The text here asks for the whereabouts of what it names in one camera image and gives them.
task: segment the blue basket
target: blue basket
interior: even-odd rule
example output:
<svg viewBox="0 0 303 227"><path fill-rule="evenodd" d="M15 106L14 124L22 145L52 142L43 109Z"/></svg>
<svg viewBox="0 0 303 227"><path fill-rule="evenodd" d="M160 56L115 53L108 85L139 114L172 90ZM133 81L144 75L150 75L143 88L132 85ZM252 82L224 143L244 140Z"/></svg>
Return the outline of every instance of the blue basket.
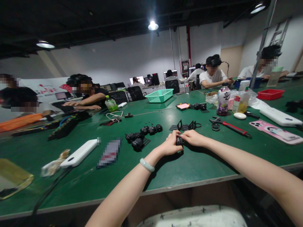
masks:
<svg viewBox="0 0 303 227"><path fill-rule="evenodd" d="M239 88L240 87L241 81L243 81L243 80L250 80L250 79L251 79L251 77L247 77L246 79L238 79L238 80L236 80L234 82L235 88ZM261 85L261 83L262 83L262 80L263 80L263 78L256 78L255 85L253 86L253 88L254 89L259 88L260 85Z"/></svg>
<svg viewBox="0 0 303 227"><path fill-rule="evenodd" d="M173 89L157 90L153 93L146 95L145 97L150 103L162 103L173 96Z"/></svg>

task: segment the red pole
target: red pole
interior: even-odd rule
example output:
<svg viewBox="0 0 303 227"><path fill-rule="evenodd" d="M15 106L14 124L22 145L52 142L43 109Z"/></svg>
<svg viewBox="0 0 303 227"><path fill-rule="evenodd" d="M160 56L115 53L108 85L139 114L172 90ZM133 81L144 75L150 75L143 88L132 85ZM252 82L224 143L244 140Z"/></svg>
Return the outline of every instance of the red pole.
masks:
<svg viewBox="0 0 303 227"><path fill-rule="evenodd" d="M188 25L186 26L186 30L187 30L187 41L188 41L188 57L191 60L192 56L191 56L191 52L190 52L190 32L189 32L189 26Z"/></svg>

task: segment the purple bottle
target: purple bottle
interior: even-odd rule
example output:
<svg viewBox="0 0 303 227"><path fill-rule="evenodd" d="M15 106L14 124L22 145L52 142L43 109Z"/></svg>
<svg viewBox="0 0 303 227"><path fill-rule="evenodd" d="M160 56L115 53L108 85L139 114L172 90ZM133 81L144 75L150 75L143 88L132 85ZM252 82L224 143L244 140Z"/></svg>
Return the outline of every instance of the purple bottle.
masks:
<svg viewBox="0 0 303 227"><path fill-rule="evenodd" d="M218 92L217 114L219 116L227 116L229 98L230 89L228 88L228 83L223 83L221 89Z"/></svg>

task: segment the bangle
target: bangle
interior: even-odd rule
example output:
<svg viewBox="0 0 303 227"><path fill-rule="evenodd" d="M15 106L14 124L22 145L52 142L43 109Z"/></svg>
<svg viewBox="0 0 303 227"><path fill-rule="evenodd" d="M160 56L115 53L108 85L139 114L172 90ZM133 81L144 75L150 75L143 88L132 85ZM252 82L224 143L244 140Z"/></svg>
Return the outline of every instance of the bangle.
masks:
<svg viewBox="0 0 303 227"><path fill-rule="evenodd" d="M150 164L148 164L143 158L140 159L140 163L141 163L141 165L143 165L144 168L146 168L149 172L154 172L154 171L155 171L155 168L152 167Z"/></svg>

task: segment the black ceiling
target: black ceiling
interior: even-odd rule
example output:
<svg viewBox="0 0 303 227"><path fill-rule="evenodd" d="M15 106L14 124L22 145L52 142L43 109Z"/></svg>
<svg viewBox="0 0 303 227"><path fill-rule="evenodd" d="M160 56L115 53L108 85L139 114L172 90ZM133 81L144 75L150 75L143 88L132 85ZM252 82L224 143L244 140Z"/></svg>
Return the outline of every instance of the black ceiling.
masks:
<svg viewBox="0 0 303 227"><path fill-rule="evenodd" d="M158 31L249 18L256 0L2 0L0 58L144 34L151 18Z"/></svg>

